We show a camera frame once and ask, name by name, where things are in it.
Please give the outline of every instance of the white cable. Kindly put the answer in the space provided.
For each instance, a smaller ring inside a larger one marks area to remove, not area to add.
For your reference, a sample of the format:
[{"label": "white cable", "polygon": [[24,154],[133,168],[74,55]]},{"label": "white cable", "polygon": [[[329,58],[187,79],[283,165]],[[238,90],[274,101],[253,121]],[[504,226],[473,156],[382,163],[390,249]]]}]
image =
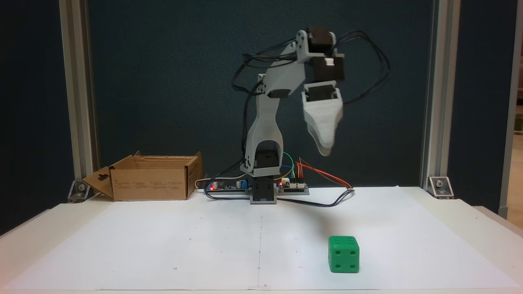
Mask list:
[{"label": "white cable", "polygon": [[[241,178],[241,177],[244,177],[245,175],[247,174],[243,174],[243,175],[239,175],[237,177],[233,177],[233,178],[214,178],[214,179],[237,179],[237,178]],[[195,181],[195,188],[198,189],[198,185],[196,185],[197,182],[201,182],[201,181],[204,181],[204,180],[210,180],[211,178],[203,178],[203,179],[198,179]]]}]

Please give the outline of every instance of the white table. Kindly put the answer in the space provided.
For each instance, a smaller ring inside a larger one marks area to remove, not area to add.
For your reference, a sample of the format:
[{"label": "white table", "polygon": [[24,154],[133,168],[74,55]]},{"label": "white table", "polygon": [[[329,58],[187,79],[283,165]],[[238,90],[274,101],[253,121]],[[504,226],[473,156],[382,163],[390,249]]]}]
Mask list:
[{"label": "white table", "polygon": [[[402,188],[425,209],[462,237],[487,260],[508,274],[515,282],[523,285],[522,234],[518,228],[493,213],[486,214],[474,209],[461,200],[437,200],[417,187]],[[16,276],[62,243],[87,221],[102,212],[112,202],[103,196],[81,204],[61,204],[32,219],[0,239],[0,294],[72,294],[81,291],[25,291],[6,290],[4,287]],[[103,291],[136,294],[137,291]],[[194,293],[194,291],[164,291]],[[230,291],[199,291],[227,293]],[[314,291],[339,292],[347,291]],[[507,289],[461,289],[461,290],[356,290],[351,293],[523,293],[523,288]]]}]

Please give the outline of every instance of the robotic arm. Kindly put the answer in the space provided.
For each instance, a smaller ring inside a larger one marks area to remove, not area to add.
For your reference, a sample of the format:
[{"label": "robotic arm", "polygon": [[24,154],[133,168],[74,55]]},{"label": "robotic arm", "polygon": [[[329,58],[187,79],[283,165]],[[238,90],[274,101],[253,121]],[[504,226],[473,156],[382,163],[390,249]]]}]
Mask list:
[{"label": "robotic arm", "polygon": [[343,116],[338,81],[344,80],[343,54],[334,48],[336,37],[326,28],[300,30],[282,55],[296,53],[296,61],[274,62],[258,75],[256,119],[249,129],[245,159],[240,169],[253,177],[251,203],[276,203],[274,175],[280,174],[283,139],[276,124],[280,99],[291,95],[303,81],[301,98],[307,129],[319,152],[328,156],[336,127]]}]

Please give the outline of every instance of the green dice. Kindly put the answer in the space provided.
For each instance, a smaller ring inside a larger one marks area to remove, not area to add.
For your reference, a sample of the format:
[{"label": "green dice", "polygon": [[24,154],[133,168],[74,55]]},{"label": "green dice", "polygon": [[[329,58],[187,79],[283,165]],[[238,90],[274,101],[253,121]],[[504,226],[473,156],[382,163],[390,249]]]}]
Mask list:
[{"label": "green dice", "polygon": [[328,238],[328,264],[333,273],[357,273],[359,271],[359,246],[353,236],[330,236]]}]

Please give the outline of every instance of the open cardboard box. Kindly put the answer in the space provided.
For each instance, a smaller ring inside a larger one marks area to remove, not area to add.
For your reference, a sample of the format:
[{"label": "open cardboard box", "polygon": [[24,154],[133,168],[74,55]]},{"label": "open cardboard box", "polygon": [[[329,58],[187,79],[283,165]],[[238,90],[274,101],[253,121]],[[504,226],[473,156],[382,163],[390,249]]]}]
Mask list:
[{"label": "open cardboard box", "polygon": [[83,181],[114,201],[185,200],[201,178],[200,152],[195,156],[142,156],[138,151]]}]

